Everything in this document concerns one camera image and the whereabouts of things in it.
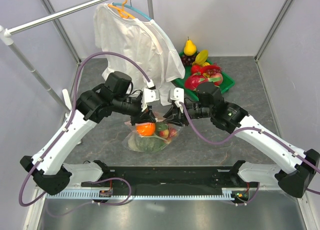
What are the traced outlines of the clear pink-dotted zip bag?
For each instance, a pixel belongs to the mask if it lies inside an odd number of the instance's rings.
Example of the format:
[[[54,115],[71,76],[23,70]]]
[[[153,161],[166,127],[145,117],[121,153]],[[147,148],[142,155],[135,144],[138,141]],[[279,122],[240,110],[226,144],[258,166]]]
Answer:
[[[181,126],[166,123],[165,118],[159,112],[155,112],[154,115],[156,123],[136,125],[131,125],[129,121],[125,123],[131,130],[122,141],[125,148],[135,152],[154,153],[162,151],[179,136]]]

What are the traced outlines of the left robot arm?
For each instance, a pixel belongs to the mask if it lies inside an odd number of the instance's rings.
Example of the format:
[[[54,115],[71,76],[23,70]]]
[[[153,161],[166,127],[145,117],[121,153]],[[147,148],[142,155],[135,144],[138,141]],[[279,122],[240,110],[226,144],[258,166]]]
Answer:
[[[130,116],[132,124],[155,122],[148,106],[157,100],[153,81],[148,80],[147,87],[137,97],[127,93],[132,86],[130,76],[115,71],[105,83],[80,95],[70,116],[47,145],[34,156],[24,156],[20,161],[37,186],[49,195],[56,195],[72,184],[94,182],[106,186],[109,183],[107,166],[101,161],[66,164],[65,159],[88,132],[113,112]]]

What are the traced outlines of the yellow pear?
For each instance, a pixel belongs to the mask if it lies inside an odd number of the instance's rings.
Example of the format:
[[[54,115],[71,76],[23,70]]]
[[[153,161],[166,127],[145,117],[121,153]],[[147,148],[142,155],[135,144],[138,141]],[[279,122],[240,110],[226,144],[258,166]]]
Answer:
[[[183,49],[183,52],[186,56],[192,56],[197,52],[197,47],[196,45],[193,43],[192,40],[190,40],[189,38],[187,39],[186,43],[185,43],[185,47]]]

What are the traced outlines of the pink peach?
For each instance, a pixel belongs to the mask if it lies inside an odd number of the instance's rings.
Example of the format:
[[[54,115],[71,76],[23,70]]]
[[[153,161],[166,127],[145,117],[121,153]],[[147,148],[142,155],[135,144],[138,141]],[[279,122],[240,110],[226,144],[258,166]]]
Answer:
[[[223,76],[221,73],[216,73],[215,75],[212,75],[210,78],[209,78],[209,81],[210,82],[213,82],[216,86],[220,86],[223,82]]]

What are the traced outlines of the dark purple grapes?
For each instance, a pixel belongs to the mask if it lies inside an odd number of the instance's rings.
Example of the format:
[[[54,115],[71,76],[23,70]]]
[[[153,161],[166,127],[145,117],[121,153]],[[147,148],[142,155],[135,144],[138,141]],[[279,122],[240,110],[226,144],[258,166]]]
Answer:
[[[196,55],[192,55],[192,56],[187,56],[185,54],[183,54],[181,57],[180,57],[181,61],[182,61],[182,64],[184,67],[186,66],[191,66],[193,64],[193,62],[195,61],[196,59]]]

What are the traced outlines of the teal clothes hanger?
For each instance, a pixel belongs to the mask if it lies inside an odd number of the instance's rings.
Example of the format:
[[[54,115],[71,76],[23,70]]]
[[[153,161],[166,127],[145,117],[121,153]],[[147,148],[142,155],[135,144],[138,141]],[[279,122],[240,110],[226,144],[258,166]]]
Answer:
[[[140,10],[129,6],[125,5],[125,8],[137,13],[141,17],[146,19],[146,22],[142,22],[156,37],[160,45],[168,51],[177,51],[176,48],[174,47],[172,41],[168,37],[168,35],[164,32],[164,30],[149,16],[147,16],[145,13],[141,12]]]

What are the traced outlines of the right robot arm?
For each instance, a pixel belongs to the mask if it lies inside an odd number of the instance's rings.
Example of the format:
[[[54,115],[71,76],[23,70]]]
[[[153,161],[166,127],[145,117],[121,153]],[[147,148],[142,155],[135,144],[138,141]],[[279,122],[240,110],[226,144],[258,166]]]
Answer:
[[[229,174],[233,186],[245,182],[259,182],[263,185],[278,186],[290,196],[301,198],[314,176],[319,173],[320,154],[314,149],[303,150],[258,123],[245,109],[224,100],[219,87],[212,82],[200,84],[196,93],[197,102],[185,103],[184,90],[174,88],[169,92],[172,107],[164,115],[166,122],[179,126],[190,125],[192,120],[208,118],[218,129],[229,136],[213,145],[222,145],[232,137],[238,137],[269,157],[274,164],[253,164],[239,160]]]

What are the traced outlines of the green lettuce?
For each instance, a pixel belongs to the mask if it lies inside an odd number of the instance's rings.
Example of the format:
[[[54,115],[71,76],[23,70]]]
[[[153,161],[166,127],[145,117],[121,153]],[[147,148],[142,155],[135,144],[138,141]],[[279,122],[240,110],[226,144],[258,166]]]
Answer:
[[[128,148],[132,151],[138,151],[138,147],[136,145],[135,137],[131,136],[128,140]]]

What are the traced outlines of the red grape bunch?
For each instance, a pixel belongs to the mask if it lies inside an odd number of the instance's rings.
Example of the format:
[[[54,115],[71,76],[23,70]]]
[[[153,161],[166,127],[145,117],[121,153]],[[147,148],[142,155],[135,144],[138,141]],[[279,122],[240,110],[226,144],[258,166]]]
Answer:
[[[209,69],[209,70],[206,70],[206,75],[208,77],[214,77],[214,75],[216,74],[221,74],[222,73],[222,70],[221,69],[216,69],[216,68],[212,68],[212,69]]]

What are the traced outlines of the orange fruit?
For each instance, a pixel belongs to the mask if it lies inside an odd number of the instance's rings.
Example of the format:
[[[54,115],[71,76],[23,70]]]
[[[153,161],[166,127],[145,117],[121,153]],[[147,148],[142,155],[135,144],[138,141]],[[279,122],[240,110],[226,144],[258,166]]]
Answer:
[[[155,123],[142,123],[135,126],[136,132],[140,136],[152,136],[156,131]]]

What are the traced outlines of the green melon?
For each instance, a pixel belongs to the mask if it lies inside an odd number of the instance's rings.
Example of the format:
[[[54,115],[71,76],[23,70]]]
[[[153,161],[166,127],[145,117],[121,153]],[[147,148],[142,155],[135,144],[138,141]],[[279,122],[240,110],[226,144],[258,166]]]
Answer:
[[[156,137],[135,137],[135,143],[138,151],[145,153],[153,153],[162,150],[166,146],[166,142]]]

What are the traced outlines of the white t-shirt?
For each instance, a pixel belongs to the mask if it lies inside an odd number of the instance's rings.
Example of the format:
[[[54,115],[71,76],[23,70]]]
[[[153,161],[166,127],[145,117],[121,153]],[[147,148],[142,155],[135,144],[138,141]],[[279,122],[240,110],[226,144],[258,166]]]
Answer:
[[[96,8],[93,20],[95,45],[136,62],[159,90],[161,104],[169,105],[171,82],[184,78],[185,68],[166,33],[154,20],[121,18],[108,4]]]

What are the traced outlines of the pink dragon fruit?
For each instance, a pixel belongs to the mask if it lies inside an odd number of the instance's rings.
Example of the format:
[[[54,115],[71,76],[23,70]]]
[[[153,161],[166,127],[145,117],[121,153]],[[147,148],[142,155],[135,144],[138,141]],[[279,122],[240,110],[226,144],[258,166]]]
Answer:
[[[186,89],[189,89],[191,91],[195,91],[198,87],[199,84],[208,82],[210,78],[200,74],[200,73],[195,73],[189,76],[185,82],[184,82],[184,87]]]

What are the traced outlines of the red pepper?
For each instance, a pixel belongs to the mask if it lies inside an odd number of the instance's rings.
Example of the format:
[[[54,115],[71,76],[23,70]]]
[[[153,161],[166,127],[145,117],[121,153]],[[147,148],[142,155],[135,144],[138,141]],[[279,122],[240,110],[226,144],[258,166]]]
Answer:
[[[207,66],[201,67],[200,73],[201,74],[205,74],[206,70],[209,70],[209,69],[212,69],[212,68],[221,69],[221,67],[219,67],[217,65],[207,65]]]

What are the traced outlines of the white metal clothes rack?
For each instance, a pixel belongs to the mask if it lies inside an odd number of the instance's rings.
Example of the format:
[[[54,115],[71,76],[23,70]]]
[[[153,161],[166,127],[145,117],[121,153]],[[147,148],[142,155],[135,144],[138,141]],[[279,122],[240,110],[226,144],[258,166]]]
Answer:
[[[0,24],[5,28],[44,12],[39,0],[0,0]],[[71,86],[76,64],[52,23],[14,35],[13,43],[58,94]],[[60,126],[64,113],[10,46],[1,43],[1,147],[17,149],[47,141]]]

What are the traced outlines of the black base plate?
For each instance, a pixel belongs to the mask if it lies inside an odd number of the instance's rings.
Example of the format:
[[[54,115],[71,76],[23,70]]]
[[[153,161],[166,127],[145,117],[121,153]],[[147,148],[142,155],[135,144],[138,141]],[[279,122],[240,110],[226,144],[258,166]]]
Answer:
[[[234,166],[109,166],[102,180],[119,177],[130,185],[131,193],[222,193],[223,188],[253,189]]]

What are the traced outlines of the yellow star fruit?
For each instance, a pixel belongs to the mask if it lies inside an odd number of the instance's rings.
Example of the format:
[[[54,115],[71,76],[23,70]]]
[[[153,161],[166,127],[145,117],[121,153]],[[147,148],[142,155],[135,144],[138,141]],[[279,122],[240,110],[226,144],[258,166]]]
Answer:
[[[192,63],[192,65],[204,66],[205,62],[206,62],[207,59],[208,59],[208,56],[209,56],[208,50],[202,50],[202,51],[200,51],[200,52],[197,54],[197,56],[196,56],[194,62]]]

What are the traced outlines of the orange clothes hanger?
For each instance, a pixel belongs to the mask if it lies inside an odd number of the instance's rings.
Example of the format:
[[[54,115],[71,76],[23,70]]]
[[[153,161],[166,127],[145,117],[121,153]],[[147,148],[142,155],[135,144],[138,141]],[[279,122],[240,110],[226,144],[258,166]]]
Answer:
[[[124,0],[123,3],[120,5],[120,7],[115,6],[113,4],[108,4],[107,6],[109,8],[117,10],[119,16],[123,19],[135,19],[133,15],[125,11],[125,4],[128,2],[128,0]]]

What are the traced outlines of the red lychee bunch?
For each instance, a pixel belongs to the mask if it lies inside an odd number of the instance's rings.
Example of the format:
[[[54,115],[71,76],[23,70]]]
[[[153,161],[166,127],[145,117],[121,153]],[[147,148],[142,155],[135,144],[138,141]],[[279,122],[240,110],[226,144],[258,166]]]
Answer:
[[[155,124],[155,134],[169,144],[178,135],[178,131],[170,124],[157,122]]]

